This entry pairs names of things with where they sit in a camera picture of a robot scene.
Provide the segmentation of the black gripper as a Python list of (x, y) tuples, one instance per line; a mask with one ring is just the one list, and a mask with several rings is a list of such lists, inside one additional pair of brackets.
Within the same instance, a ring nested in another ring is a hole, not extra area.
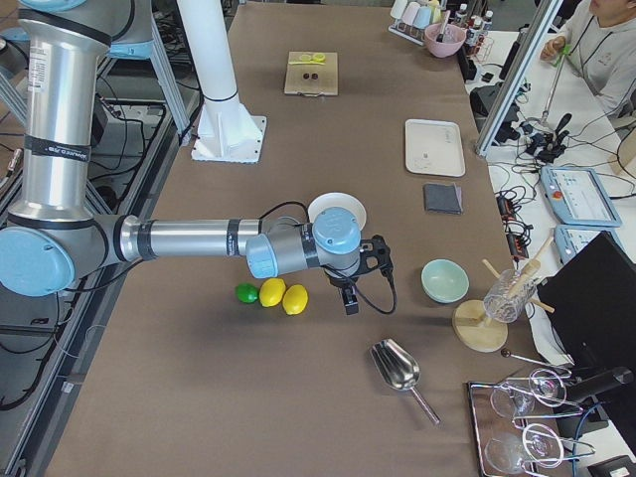
[(358, 247), (346, 255), (347, 262), (326, 264), (325, 273), (329, 282), (337, 287), (347, 315), (359, 312), (359, 302), (355, 291), (357, 280), (367, 274), (378, 271), (394, 289), (394, 265), (391, 249), (380, 235), (363, 238)]

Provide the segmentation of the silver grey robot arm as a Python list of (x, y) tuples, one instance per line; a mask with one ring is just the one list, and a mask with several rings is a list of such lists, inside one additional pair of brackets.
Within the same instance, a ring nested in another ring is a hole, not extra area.
[(25, 1), (30, 39), (23, 185), (1, 232), (1, 282), (40, 297), (113, 264), (163, 256), (242, 256), (257, 278), (322, 268), (354, 314), (360, 276), (393, 275), (384, 239), (362, 238), (355, 215), (329, 207), (288, 219), (143, 221), (98, 215), (84, 203), (91, 121), (101, 58), (147, 58), (153, 15), (147, 1)]

